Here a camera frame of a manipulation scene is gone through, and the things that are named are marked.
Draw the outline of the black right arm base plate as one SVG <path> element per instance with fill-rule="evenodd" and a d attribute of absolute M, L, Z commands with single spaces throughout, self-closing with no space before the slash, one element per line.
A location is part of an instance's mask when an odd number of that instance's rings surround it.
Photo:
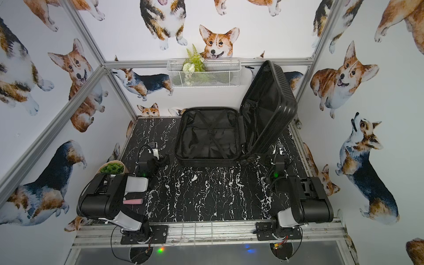
<path fill-rule="evenodd" d="M 255 224 L 253 234 L 257 236 L 258 241 L 280 240 L 300 240 L 303 234 L 299 226 L 281 227 L 279 224 L 271 222 L 258 222 Z"/>

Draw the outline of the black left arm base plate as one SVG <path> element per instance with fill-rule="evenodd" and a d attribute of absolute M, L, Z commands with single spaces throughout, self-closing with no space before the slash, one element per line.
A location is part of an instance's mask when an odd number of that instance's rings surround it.
<path fill-rule="evenodd" d="M 141 228 L 138 231 L 123 231 L 121 244 L 165 244 L 167 240 L 169 226 L 153 225 L 148 228 Z"/>

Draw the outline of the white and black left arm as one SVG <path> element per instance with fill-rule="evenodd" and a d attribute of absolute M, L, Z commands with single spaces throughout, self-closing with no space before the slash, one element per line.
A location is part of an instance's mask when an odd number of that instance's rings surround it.
<path fill-rule="evenodd" d="M 128 208 L 142 204 L 126 199 L 129 193 L 144 193 L 160 168 L 170 163 L 169 155 L 160 156 L 155 142 L 143 145 L 138 153 L 136 173 L 97 173 L 83 189 L 77 213 L 87 219 L 101 220 L 120 228 L 122 245 L 164 244 L 168 226 L 149 224 L 148 217 Z"/>

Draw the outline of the black hard-shell suitcase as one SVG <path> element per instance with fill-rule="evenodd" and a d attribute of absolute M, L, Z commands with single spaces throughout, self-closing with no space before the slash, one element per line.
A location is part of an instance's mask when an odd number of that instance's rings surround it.
<path fill-rule="evenodd" d="M 174 155 L 184 167 L 233 167 L 253 161 L 277 143 L 297 109 L 285 72 L 265 61 L 239 110 L 197 107 L 182 114 Z"/>

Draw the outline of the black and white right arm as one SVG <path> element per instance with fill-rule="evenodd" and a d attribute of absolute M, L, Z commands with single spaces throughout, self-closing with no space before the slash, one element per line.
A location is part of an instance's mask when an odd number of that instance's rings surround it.
<path fill-rule="evenodd" d="M 318 177 L 298 177 L 284 174 L 289 159 L 281 144 L 276 145 L 269 188 L 276 195 L 285 194 L 289 208 L 280 210 L 265 228 L 265 237 L 289 239 L 301 235 L 306 224 L 330 223 L 334 213 L 323 185 Z"/>

